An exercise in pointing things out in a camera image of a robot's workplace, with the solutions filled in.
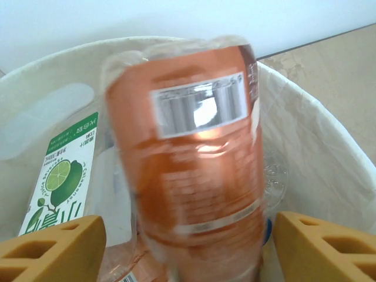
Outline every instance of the orange bottle label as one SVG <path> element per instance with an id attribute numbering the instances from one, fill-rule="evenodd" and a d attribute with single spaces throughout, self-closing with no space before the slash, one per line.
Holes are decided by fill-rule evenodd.
<path id="1" fill-rule="evenodd" d="M 264 176 L 250 47 L 129 67 L 106 100 L 140 225 L 164 259 L 186 281 L 253 275 Z"/>

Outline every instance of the white plastic bag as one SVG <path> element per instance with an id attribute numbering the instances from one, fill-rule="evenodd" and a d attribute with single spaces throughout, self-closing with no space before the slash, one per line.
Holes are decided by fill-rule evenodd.
<path id="1" fill-rule="evenodd" d="M 85 83 L 98 95 L 100 67 L 109 55 L 171 40 L 176 39 L 95 42 L 6 75 L 0 80 L 0 128 L 63 85 Z M 262 64 L 259 86 L 263 134 L 283 155 L 289 169 L 289 187 L 278 210 L 292 210 L 376 234 L 376 168 L 369 158 L 319 101 Z M 23 220 L 33 180 L 40 170 L 35 161 L 0 161 L 0 239 L 19 228 Z M 267 248 L 263 281 L 283 281 L 273 244 Z"/>

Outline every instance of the barcode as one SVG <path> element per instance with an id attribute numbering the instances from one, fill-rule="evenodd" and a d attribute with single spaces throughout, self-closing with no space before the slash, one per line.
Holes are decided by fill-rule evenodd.
<path id="1" fill-rule="evenodd" d="M 124 279 L 122 280 L 122 282 L 137 282 L 137 279 L 133 275 L 133 273 L 131 272 L 126 277 L 124 277 Z"/>
<path id="2" fill-rule="evenodd" d="M 242 72 L 150 94 L 163 139 L 228 125 L 248 115 Z"/>

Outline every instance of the lime illustration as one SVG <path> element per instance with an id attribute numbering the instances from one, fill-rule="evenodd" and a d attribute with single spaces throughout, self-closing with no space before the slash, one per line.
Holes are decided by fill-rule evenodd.
<path id="1" fill-rule="evenodd" d="M 52 192 L 62 186 L 71 171 L 70 165 L 68 160 L 62 160 L 49 172 L 45 185 L 47 191 Z"/>
<path id="2" fill-rule="evenodd" d="M 67 200 L 76 190 L 82 177 L 82 165 L 74 160 L 65 181 L 51 193 L 51 204 L 57 207 Z"/>

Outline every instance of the green lime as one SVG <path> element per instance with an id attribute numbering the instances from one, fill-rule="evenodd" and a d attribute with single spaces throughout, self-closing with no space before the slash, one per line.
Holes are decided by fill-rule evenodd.
<path id="1" fill-rule="evenodd" d="M 59 162 L 48 174 L 46 179 L 46 189 L 47 191 L 55 191 L 59 188 L 68 177 L 70 172 L 70 161 L 62 160 Z"/>

